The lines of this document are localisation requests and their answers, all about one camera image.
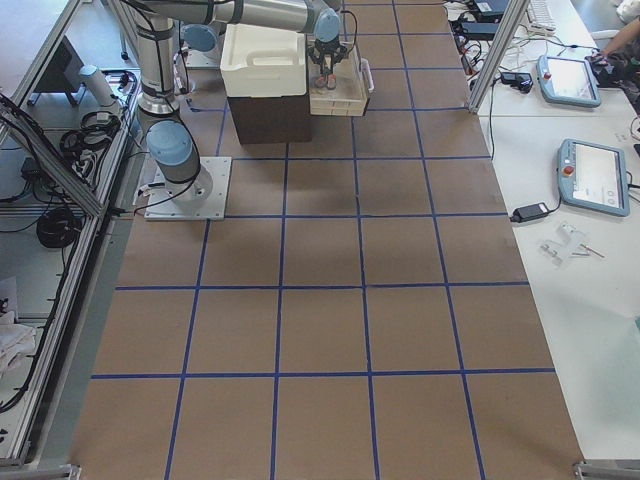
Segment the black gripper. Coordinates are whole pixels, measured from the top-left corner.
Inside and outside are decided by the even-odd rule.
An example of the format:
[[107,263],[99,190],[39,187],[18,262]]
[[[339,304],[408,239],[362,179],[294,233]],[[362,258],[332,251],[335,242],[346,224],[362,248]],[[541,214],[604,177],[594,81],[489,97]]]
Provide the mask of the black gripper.
[[347,47],[338,38],[329,42],[316,39],[307,45],[307,55],[320,70],[333,70],[336,64],[347,57]]

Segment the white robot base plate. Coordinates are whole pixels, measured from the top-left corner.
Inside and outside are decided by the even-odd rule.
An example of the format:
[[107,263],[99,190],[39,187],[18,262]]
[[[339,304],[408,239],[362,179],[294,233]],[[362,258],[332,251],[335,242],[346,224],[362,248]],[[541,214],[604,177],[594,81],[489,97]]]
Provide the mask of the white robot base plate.
[[230,157],[202,157],[199,176],[189,189],[178,195],[185,185],[166,185],[164,175],[156,168],[154,182],[161,186],[150,191],[151,206],[143,212],[149,221],[199,221],[225,218],[231,176]]

